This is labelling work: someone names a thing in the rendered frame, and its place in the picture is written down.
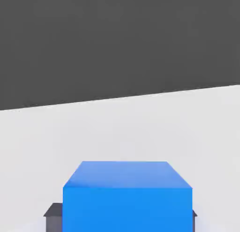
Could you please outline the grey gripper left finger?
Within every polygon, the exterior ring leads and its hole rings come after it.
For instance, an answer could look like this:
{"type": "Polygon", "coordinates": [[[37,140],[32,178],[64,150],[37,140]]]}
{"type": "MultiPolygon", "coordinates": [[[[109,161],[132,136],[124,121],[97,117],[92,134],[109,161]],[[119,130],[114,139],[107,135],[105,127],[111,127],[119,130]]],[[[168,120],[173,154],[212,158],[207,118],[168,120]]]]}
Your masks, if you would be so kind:
{"type": "Polygon", "coordinates": [[[46,232],[62,232],[62,203],[53,203],[44,217],[46,232]]]}

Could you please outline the small blue cube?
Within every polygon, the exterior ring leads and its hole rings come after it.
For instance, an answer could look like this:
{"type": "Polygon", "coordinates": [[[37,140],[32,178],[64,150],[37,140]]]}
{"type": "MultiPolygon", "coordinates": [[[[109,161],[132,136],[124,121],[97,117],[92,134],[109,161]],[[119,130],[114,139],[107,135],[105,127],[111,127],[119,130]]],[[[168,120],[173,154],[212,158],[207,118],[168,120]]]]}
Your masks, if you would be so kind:
{"type": "Polygon", "coordinates": [[[62,232],[193,232],[192,187],[167,162],[82,162],[63,187],[62,232]]]}

